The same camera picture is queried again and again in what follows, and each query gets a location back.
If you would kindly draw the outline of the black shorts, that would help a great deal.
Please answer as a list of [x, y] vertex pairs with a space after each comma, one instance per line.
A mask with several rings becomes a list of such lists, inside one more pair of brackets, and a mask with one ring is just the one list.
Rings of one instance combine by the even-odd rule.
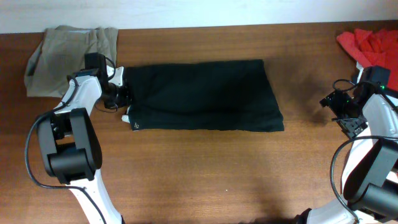
[[133, 130], [283, 131], [261, 59], [128, 67]]

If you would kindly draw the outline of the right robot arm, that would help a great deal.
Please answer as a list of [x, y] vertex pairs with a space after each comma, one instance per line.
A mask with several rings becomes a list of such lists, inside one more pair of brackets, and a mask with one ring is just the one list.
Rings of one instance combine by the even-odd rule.
[[390, 70], [361, 69], [357, 82], [320, 101], [348, 140], [335, 151], [330, 184], [335, 199], [297, 215], [294, 223], [386, 223], [397, 220], [397, 92]]

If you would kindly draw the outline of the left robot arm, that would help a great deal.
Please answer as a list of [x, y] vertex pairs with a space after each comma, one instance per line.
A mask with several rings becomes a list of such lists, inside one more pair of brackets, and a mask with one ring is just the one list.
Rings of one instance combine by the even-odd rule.
[[37, 133], [46, 173], [57, 178], [57, 189], [72, 192], [90, 223], [124, 223], [101, 176], [103, 156], [90, 120], [98, 101], [109, 112], [129, 103], [124, 69], [99, 53], [85, 54], [84, 60], [84, 68], [67, 77], [61, 102], [40, 115], [30, 131]]

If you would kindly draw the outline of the folded khaki shorts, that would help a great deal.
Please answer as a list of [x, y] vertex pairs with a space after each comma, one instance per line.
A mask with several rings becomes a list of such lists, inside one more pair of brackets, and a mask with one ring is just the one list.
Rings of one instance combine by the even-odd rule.
[[61, 98], [68, 90], [67, 76], [85, 67], [85, 54], [98, 52], [115, 62], [118, 32], [112, 27], [48, 28], [25, 69], [26, 95]]

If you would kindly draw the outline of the red shirt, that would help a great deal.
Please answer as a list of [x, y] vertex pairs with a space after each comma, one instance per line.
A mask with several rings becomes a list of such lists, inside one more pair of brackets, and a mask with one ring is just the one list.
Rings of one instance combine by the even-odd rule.
[[389, 69], [387, 87], [397, 91], [397, 30], [355, 29], [354, 32], [343, 32], [336, 40], [362, 67]]

